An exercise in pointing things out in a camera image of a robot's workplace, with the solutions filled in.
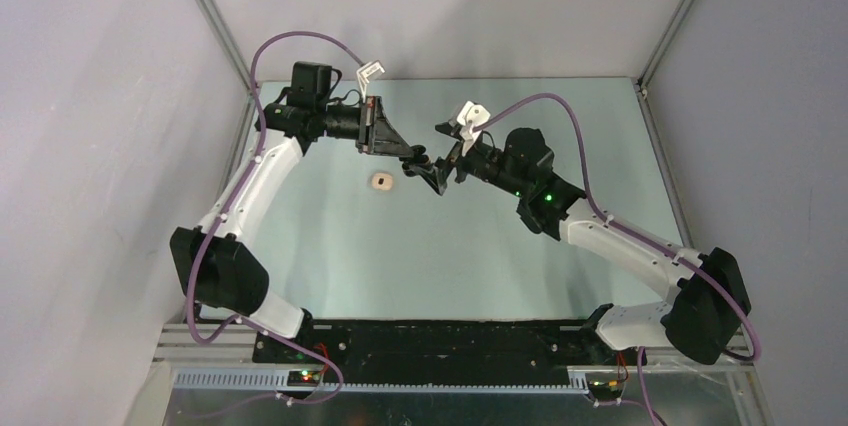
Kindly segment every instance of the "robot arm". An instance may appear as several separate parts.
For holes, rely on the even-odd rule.
[[[332,72],[327,65],[295,63],[286,104],[273,103],[264,110],[267,130],[263,150],[249,151],[249,157],[195,228],[177,228],[171,236],[171,253],[186,293],[200,244],[220,218],[201,262],[195,300],[232,310],[285,338],[296,337],[311,315],[269,289],[267,271],[250,253],[257,229],[283,180],[319,137],[352,140],[361,153],[369,155],[413,156],[413,149],[386,119],[379,97],[366,97],[357,106],[330,101]],[[251,162],[256,165],[243,178]],[[232,204],[226,204],[235,190],[239,192]]]
[[[648,285],[662,301],[636,307],[605,305],[590,318],[597,335],[613,350],[674,347],[695,361],[715,363],[741,321],[680,261],[685,258],[715,279],[748,314],[750,303],[735,258],[719,248],[705,255],[674,245],[606,210],[601,217],[585,191],[553,172],[554,154],[539,130],[515,129],[498,149],[484,144],[472,128],[488,116],[482,106],[466,103],[451,121],[436,126],[436,131],[457,139],[447,157],[430,162],[418,148],[414,157],[404,160],[404,173],[421,176],[440,195],[453,171],[457,183],[474,176],[516,196],[517,212],[533,233],[588,249]],[[674,256],[648,243],[665,245]]]

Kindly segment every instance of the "black joint housing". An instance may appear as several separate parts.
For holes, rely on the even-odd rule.
[[[298,61],[292,67],[291,89],[286,104],[312,111],[324,109],[330,95],[333,67]]]
[[[183,294],[188,294],[191,266],[206,233],[177,228],[171,235],[171,255]],[[212,238],[200,263],[194,299],[207,306],[227,308],[250,316],[265,301],[268,272],[239,241]]]
[[[726,289],[747,316],[751,301],[736,258],[720,248],[702,258],[701,271]],[[712,286],[694,275],[661,323],[669,342],[681,353],[701,364],[715,364],[742,321]]]
[[[437,125],[436,130],[449,136],[458,131],[450,123]],[[457,182],[471,175],[518,197],[517,212],[527,229],[556,240],[561,239],[559,222],[566,217],[568,208],[586,197],[582,189],[554,174],[554,153],[538,129],[512,130],[503,150],[478,138],[465,156],[455,146],[448,160],[456,164]]]

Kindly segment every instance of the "purple cable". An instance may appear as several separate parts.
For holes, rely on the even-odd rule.
[[[250,93],[251,93],[251,96],[253,97],[253,103],[254,103],[254,106],[255,106],[256,111],[257,111],[258,116],[259,116],[259,139],[256,141],[256,149],[255,149],[257,155],[261,154],[262,151],[265,148],[265,135],[266,135],[266,131],[267,131],[267,127],[266,127],[266,123],[265,123],[265,115],[262,112],[262,102],[259,99],[259,85],[256,82],[256,68],[259,64],[259,57],[262,55],[262,53],[266,49],[268,49],[269,46],[276,43],[277,41],[279,41],[281,39],[285,39],[285,38],[295,37],[295,36],[307,36],[307,37],[318,38],[318,39],[323,39],[325,41],[329,41],[329,42],[335,44],[336,46],[338,46],[339,48],[341,48],[342,50],[344,50],[344,52],[346,52],[348,55],[350,55],[350,57],[353,58],[353,60],[356,61],[356,63],[358,65],[362,66],[364,64],[364,62],[359,58],[359,56],[357,56],[353,51],[350,50],[350,48],[345,46],[339,40],[332,38],[330,36],[327,36],[325,34],[316,33],[316,32],[313,32],[313,31],[289,31],[287,33],[278,34],[278,35],[270,38],[269,40],[265,41],[262,44],[262,46],[260,46],[259,49],[256,50],[256,54],[253,55],[253,62],[250,65]],[[245,168],[244,172],[242,173],[241,177],[236,182],[236,185],[233,188],[233,191],[227,197],[226,201],[224,201],[224,204],[223,204],[223,206],[221,207],[221,210],[220,210],[220,214],[225,214],[225,213],[228,213],[230,211],[230,207],[235,202],[235,200],[238,197],[241,190],[244,189],[244,185],[247,183],[248,178],[250,177],[251,173],[253,173],[253,170],[255,168],[256,168],[256,163],[254,161],[250,161],[248,163],[247,167]],[[209,231],[206,232],[206,237],[204,237],[203,241],[200,243],[200,248],[198,249],[197,254],[194,257],[194,261],[192,261],[191,273],[189,274],[189,280],[188,280],[188,287],[186,288],[186,303],[185,303],[186,308],[185,309],[186,309],[186,322],[188,323],[188,330],[189,330],[189,333],[191,334],[191,337],[198,344],[203,344],[203,345],[210,344],[212,341],[214,341],[215,338],[217,338],[218,336],[221,335],[221,333],[224,331],[224,328],[226,328],[228,325],[230,325],[231,323],[233,323],[234,321],[236,321],[240,317],[238,314],[231,315],[230,317],[225,319],[221,323],[221,325],[218,326],[218,328],[207,338],[204,338],[200,335],[200,332],[197,330],[197,324],[195,323],[195,320],[194,320],[194,293],[195,293],[195,288],[197,286],[197,275],[198,275],[198,272],[200,271],[200,263],[203,261],[203,257],[206,255],[206,251],[209,249],[209,244],[212,242],[212,238],[215,236],[215,232],[218,230],[218,228],[220,226],[221,226],[221,217],[219,215],[212,222],[212,225],[209,227]],[[244,324],[250,326],[251,328],[255,329],[256,331],[259,331],[259,332],[265,331],[265,328],[263,328],[262,326],[248,320],[247,318],[243,318],[243,322],[244,322]],[[294,342],[289,341],[288,339],[283,338],[282,336],[280,336],[280,335],[278,335],[274,332],[268,331],[268,335],[271,338],[285,344],[286,346],[288,346],[292,349],[295,349],[295,350],[297,350],[301,353],[304,353],[308,356],[311,356],[313,358],[318,359],[322,363],[324,363],[327,366],[329,366],[330,368],[332,368],[333,371],[338,376],[338,386],[329,395],[327,395],[327,396],[325,396],[321,399],[317,399],[317,400],[294,399],[294,398],[288,398],[287,397],[288,401],[292,401],[294,403],[299,403],[299,404],[316,404],[316,403],[321,403],[321,402],[324,402],[324,401],[331,399],[336,394],[338,394],[339,391],[341,391],[342,387],[344,386],[344,377],[342,376],[341,370],[338,368],[338,366],[336,366],[335,363],[333,363],[332,361],[330,361],[329,359],[327,359],[323,356],[320,356],[320,355],[318,355],[318,354],[316,354],[312,351],[309,351],[306,348],[302,348],[302,347],[298,346]],[[234,405],[230,408],[227,408],[223,412],[211,413],[211,415],[216,416],[218,414],[224,414],[225,412],[229,411],[230,409],[232,409],[234,407],[238,407],[238,406],[241,406],[241,405],[246,404],[248,402],[252,402],[252,401],[255,401],[257,399],[262,399],[264,397],[268,397],[268,394],[262,394],[262,395],[254,397],[254,398],[248,398],[248,400],[242,401],[241,403],[237,403],[236,405]]]
[[[595,197],[592,194],[591,189],[589,188],[589,171],[586,164],[586,151],[583,145],[583,133],[580,131],[580,124],[577,122],[577,115],[574,114],[574,110],[571,109],[571,106],[559,95],[553,93],[538,93],[532,96],[528,96],[522,99],[521,101],[513,104],[512,106],[506,108],[505,110],[501,111],[500,113],[496,114],[494,117],[481,124],[477,129],[481,131],[485,130],[486,128],[492,126],[493,124],[497,123],[506,116],[514,113],[522,106],[539,99],[553,99],[554,101],[558,102],[563,108],[565,108],[565,111],[568,113],[569,118],[571,118],[571,124],[572,126],[574,126],[574,133],[577,136],[577,151],[580,155],[580,171],[583,173],[583,189],[586,191],[586,200],[589,202],[589,206],[592,208],[592,211],[594,211],[595,215],[601,218],[604,222],[608,222],[608,224],[610,224],[615,229],[618,229],[622,233],[626,234],[627,236],[630,236],[631,238],[636,239],[642,244],[646,244],[654,248],[655,250],[664,254],[666,257],[675,257],[677,255],[676,251],[666,247],[665,245],[660,244],[639,233],[638,231],[629,228],[627,225],[618,223],[615,220],[607,221],[607,215],[604,213],[604,211],[601,210],[600,207],[598,207],[598,204],[595,202]],[[727,301],[727,304],[730,306],[730,309],[732,309],[736,316],[739,317],[739,320],[742,322],[742,326],[745,328],[745,331],[748,332],[748,337],[751,339],[751,356],[736,355],[735,358],[742,361],[756,361],[757,359],[759,359],[762,351],[762,347],[760,346],[760,338],[757,335],[757,332],[754,330],[754,325],[751,324],[751,321],[748,319],[748,316],[736,303],[736,301],[734,301],[730,293],[728,293],[726,289],[724,289],[720,284],[718,284],[715,279],[710,277],[705,272],[701,271],[688,259],[681,257],[679,259],[679,262],[683,266],[686,266],[687,269],[692,271],[693,274],[703,279],[707,284],[709,284],[713,289],[716,290],[716,292],[719,294],[719,296],[722,297],[722,299]]]
[[[639,375],[639,386],[642,387],[642,400],[645,401],[645,410],[648,412],[648,417],[651,418],[651,423],[654,426],[659,426],[660,421],[658,421],[659,415],[654,413],[654,408],[651,407],[651,397],[648,395],[648,388],[645,387],[645,374],[642,372],[642,359],[645,361],[648,360],[648,357],[645,355],[645,347],[640,346],[639,351],[636,352],[636,372]]]

